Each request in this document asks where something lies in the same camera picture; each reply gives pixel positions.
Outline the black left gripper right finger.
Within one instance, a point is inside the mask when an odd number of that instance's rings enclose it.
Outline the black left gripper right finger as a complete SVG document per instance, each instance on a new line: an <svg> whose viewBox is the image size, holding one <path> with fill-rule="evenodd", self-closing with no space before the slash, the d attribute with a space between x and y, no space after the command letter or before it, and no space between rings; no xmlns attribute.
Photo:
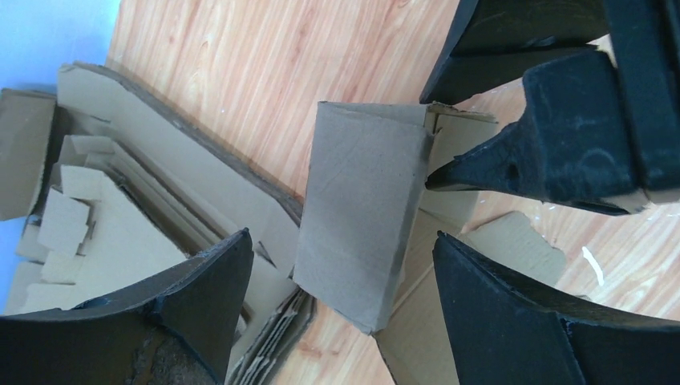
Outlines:
<svg viewBox="0 0 680 385"><path fill-rule="evenodd" d="M679 324L577 298L439 233L435 278L462 384L676 384Z"/></svg>

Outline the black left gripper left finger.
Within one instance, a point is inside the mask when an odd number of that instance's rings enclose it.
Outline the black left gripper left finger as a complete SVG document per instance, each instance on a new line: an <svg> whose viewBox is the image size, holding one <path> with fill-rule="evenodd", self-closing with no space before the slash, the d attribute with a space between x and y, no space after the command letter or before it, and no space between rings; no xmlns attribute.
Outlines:
<svg viewBox="0 0 680 385"><path fill-rule="evenodd" d="M1 319L4 384L222 384L253 267L242 229L70 310Z"/></svg>

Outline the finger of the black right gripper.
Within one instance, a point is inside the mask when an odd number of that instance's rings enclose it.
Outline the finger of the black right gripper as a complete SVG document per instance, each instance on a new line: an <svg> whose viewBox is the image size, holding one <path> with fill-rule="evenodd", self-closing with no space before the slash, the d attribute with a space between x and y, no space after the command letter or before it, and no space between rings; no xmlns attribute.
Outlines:
<svg viewBox="0 0 680 385"><path fill-rule="evenodd" d="M528 69L522 116L427 178L432 191L494 191L610 216L646 206L609 56Z"/></svg>
<svg viewBox="0 0 680 385"><path fill-rule="evenodd" d="M529 68L592 50L607 31L600 1L461 1L419 101L463 102Z"/></svg>

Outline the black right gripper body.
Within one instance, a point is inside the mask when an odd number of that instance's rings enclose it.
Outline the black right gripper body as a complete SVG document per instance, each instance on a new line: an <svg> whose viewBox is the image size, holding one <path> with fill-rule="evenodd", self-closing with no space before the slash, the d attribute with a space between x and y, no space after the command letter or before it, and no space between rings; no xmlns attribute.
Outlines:
<svg viewBox="0 0 680 385"><path fill-rule="evenodd" d="M605 1L638 175L655 204L679 199L679 3Z"/></svg>

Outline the brown cardboard box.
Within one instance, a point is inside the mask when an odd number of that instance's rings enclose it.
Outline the brown cardboard box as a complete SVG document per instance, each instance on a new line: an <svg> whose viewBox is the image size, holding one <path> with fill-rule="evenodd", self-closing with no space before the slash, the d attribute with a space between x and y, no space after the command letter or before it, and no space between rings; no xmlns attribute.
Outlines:
<svg viewBox="0 0 680 385"><path fill-rule="evenodd" d="M491 115L440 103L318 105L293 279L375 339L397 384L457 382L432 262L438 232L549 286L565 269L524 214L464 233L478 193L424 187L496 129Z"/></svg>

